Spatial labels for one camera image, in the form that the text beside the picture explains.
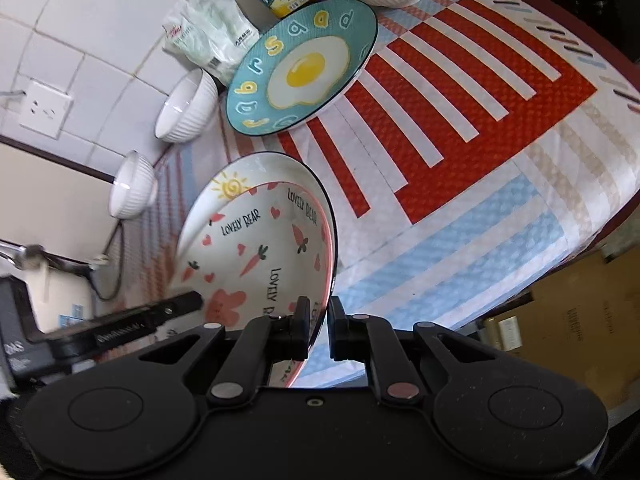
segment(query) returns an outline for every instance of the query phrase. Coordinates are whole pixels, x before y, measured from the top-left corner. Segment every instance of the egg white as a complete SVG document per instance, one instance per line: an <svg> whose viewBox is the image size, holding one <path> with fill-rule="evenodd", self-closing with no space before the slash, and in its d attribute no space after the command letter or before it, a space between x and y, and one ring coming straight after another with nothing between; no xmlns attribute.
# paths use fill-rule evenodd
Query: egg white
<svg viewBox="0 0 640 480"><path fill-rule="evenodd" d="M292 87L287 83L289 70L299 59L318 52L324 57L324 70L312 82ZM296 104L312 105L320 102L347 70L349 46L338 36L323 36L300 44L289 52L271 73L267 84L267 99L272 107L284 109Z"/></svg>

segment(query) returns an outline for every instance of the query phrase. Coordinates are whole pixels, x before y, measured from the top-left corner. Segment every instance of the egg plate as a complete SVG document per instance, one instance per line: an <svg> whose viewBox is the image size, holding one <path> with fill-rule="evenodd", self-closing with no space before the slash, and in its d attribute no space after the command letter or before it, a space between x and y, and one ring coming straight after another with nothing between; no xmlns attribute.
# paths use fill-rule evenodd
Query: egg plate
<svg viewBox="0 0 640 480"><path fill-rule="evenodd" d="M228 87L229 123L263 136L303 123L344 92L378 34L359 0L327 0L287 16L246 54Z"/></svg>

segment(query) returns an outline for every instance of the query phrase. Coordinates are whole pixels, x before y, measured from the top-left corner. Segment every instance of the plate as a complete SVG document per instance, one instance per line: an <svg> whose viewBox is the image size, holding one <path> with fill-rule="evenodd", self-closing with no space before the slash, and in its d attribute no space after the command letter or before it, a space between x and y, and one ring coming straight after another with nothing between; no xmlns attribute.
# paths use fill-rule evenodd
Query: plate
<svg viewBox="0 0 640 480"><path fill-rule="evenodd" d="M287 16L236 71L226 99L229 123L263 136L309 120L355 81L377 34L374 11L358 0L327 0Z"/></svg>
<svg viewBox="0 0 640 480"><path fill-rule="evenodd" d="M327 218L304 187L270 182L240 194L214 213L176 265L171 295L196 290L204 300L199 323L244 328L255 317L311 303L315 333L329 299L334 248ZM302 363L281 362L270 384L286 386Z"/></svg>
<svg viewBox="0 0 640 480"><path fill-rule="evenodd" d="M279 180L305 187L320 203L329 222L333 247L336 248L332 270L332 277L335 277L338 231L329 197L318 177L308 166L289 155L277 152L252 153L239 158L211 179L194 202L182 226L175 259L180 259L202 225L222 206L250 187Z"/></svg>

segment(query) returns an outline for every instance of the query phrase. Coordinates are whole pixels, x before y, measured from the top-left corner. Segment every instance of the sun drawing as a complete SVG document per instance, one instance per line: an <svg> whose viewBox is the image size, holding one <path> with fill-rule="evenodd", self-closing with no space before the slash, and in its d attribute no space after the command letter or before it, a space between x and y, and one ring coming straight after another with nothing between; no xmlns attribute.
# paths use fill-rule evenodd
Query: sun drawing
<svg viewBox="0 0 640 480"><path fill-rule="evenodd" d="M218 184L218 186L214 186L211 189L213 191L219 191L220 194L218 198L235 198L239 194L245 192L249 189L244 183L246 182L246 178L238 178L238 174L234 172L234 176L229 178L226 176L226 173L222 171L220 173L222 178L212 179L212 183Z"/></svg>

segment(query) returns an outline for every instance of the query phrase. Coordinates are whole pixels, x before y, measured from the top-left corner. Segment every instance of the fried egg illustration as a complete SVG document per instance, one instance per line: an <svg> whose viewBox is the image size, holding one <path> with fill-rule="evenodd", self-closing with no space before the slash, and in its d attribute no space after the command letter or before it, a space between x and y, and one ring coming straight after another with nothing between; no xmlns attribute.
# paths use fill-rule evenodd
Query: fried egg illustration
<svg viewBox="0 0 640 480"><path fill-rule="evenodd" d="M274 108L320 102L344 75L349 47L337 36L323 36L300 44L271 73L267 97Z"/></svg>

